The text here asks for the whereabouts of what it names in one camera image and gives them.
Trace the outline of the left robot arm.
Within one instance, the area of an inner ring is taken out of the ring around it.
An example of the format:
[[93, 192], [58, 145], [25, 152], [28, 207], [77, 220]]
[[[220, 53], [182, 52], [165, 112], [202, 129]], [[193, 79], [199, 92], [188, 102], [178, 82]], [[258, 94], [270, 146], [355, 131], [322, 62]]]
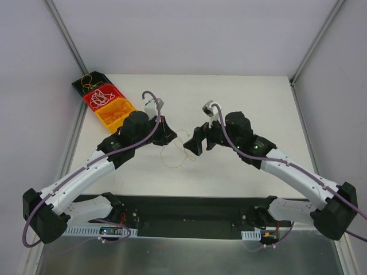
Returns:
[[31, 188], [23, 194], [23, 216], [26, 221], [22, 240], [31, 228], [39, 242], [47, 244], [58, 239], [73, 225], [89, 221], [124, 221], [122, 202], [112, 193], [75, 202], [89, 186], [117, 170], [135, 156], [135, 151], [148, 144], [166, 146], [177, 137], [164, 116], [149, 116], [142, 111], [132, 112], [115, 133], [105, 138], [96, 150], [74, 171], [49, 187], [36, 191]]

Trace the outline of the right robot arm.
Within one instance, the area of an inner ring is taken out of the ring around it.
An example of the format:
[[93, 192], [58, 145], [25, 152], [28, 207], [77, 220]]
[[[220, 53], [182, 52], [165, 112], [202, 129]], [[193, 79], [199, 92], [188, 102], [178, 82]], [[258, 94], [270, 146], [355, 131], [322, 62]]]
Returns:
[[242, 112], [231, 112], [224, 122], [214, 119], [196, 127], [184, 148], [197, 156], [214, 146], [232, 148], [245, 163], [263, 170], [301, 193], [306, 201], [268, 196], [264, 204], [247, 214], [248, 223], [264, 229], [276, 221], [313, 225], [325, 237], [338, 241], [357, 215], [357, 194], [353, 185], [339, 185], [294, 163], [277, 146], [255, 134]]

